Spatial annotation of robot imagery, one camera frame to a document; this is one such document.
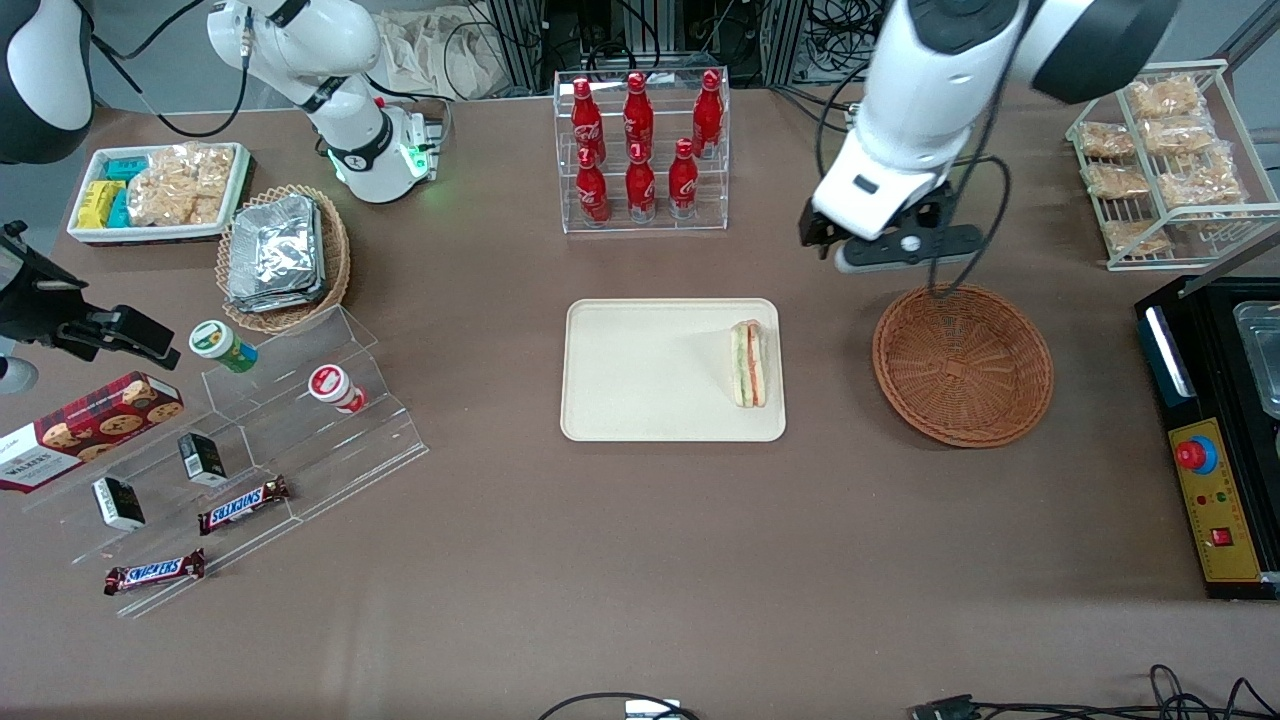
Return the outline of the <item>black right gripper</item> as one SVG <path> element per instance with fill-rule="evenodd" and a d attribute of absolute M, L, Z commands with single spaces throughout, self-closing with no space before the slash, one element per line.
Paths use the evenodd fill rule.
<path fill-rule="evenodd" d="M 92 363 L 101 351 L 125 352 L 174 370 L 180 351 L 175 332 L 127 305 L 88 314 L 81 278 L 33 250 L 22 237 L 24 222 L 3 225 L 1 334 L 24 345 L 59 347 Z"/>

